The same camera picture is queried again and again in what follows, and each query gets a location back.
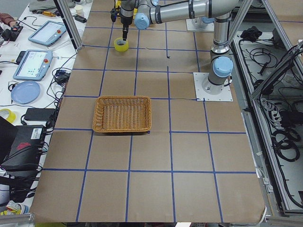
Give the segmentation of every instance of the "barcode sticker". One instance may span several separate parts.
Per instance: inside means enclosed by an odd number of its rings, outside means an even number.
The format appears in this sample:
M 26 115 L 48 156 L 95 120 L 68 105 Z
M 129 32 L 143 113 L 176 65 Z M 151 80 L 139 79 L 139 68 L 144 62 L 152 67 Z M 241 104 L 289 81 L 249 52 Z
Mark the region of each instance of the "barcode sticker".
M 32 137 L 31 139 L 32 140 L 37 140 L 40 138 L 40 135 L 41 135 L 41 132 L 42 132 L 42 129 L 33 129 L 33 133 L 32 133 Z

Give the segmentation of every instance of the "yellow tape roll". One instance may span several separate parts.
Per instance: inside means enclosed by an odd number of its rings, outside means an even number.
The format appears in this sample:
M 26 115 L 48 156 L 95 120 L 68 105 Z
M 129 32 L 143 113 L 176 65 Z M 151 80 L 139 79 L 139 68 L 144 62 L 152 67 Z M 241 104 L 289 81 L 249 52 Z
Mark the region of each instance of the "yellow tape roll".
M 9 123 L 13 123 L 16 119 L 16 115 L 9 109 L 0 110 L 0 116 L 7 120 Z
M 128 40 L 124 41 L 123 38 L 117 38 L 114 41 L 115 50 L 124 52 L 128 50 Z

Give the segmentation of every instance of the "wicker basket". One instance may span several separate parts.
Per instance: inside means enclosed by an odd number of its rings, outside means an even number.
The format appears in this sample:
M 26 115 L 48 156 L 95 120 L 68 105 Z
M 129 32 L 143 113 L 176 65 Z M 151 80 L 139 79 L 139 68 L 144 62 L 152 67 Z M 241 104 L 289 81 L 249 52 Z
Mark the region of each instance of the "wicker basket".
M 151 129 L 151 100 L 146 96 L 101 96 L 93 120 L 96 132 L 144 132 Z

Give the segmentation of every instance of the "gray bag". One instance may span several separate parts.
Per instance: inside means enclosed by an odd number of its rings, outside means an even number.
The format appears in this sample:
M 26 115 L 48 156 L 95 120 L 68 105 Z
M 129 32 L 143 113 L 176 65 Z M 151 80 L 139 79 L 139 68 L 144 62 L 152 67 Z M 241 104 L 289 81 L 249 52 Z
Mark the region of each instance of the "gray bag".
M 69 8 L 74 8 L 76 3 L 74 0 L 67 0 Z M 47 9 L 55 9 L 56 5 L 53 0 L 31 0 L 29 4 L 29 11 L 40 11 Z

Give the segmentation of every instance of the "white cup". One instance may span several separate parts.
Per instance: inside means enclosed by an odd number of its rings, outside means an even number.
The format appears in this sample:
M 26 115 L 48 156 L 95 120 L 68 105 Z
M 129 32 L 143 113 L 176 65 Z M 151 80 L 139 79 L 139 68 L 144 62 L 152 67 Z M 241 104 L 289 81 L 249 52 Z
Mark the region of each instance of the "white cup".
M 77 6 L 75 6 L 75 10 L 79 16 L 82 16 L 82 17 L 84 16 L 83 6 L 77 5 Z

